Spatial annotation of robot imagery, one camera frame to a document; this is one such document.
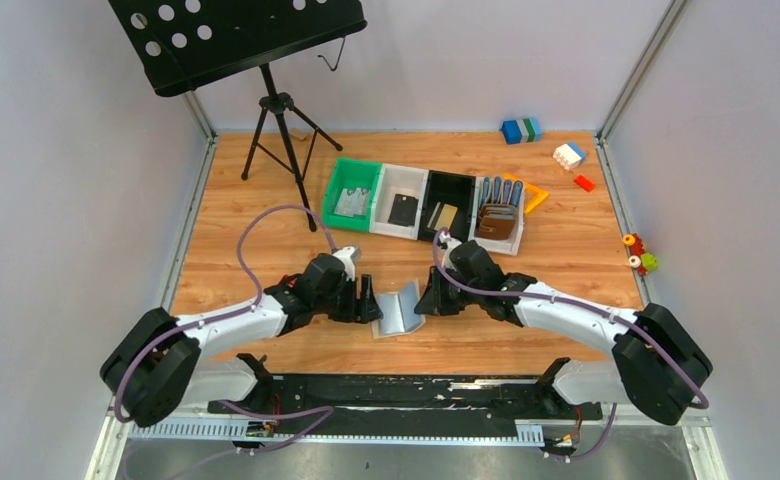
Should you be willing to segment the beige card holder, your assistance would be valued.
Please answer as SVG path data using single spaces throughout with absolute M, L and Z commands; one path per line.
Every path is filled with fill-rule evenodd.
M 375 299 L 382 313 L 381 319 L 371 323 L 375 339 L 409 335 L 419 330 L 426 322 L 424 315 L 415 312 L 420 300 L 417 279 L 396 292 L 376 294 Z

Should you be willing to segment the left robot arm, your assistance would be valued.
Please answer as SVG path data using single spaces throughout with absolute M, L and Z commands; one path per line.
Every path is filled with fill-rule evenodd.
M 162 307 L 145 312 L 99 370 L 114 395 L 116 419 L 149 427 L 185 405 L 245 400 L 261 382 L 258 361 L 217 363 L 215 356 L 286 335 L 318 315 L 342 323 L 381 320 L 370 275 L 355 272 L 357 252 L 320 254 L 303 272 L 235 305 L 178 316 Z

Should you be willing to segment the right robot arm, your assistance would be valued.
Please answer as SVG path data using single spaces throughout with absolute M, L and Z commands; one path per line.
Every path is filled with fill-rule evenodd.
M 432 240 L 434 264 L 418 314 L 452 316 L 476 305 L 490 318 L 543 329 L 608 354 L 627 401 L 650 419 L 674 425 L 690 408 L 705 410 L 713 371 L 704 351 L 667 307 L 642 309 L 589 301 L 519 272 L 504 272 L 473 240 L 446 230 Z

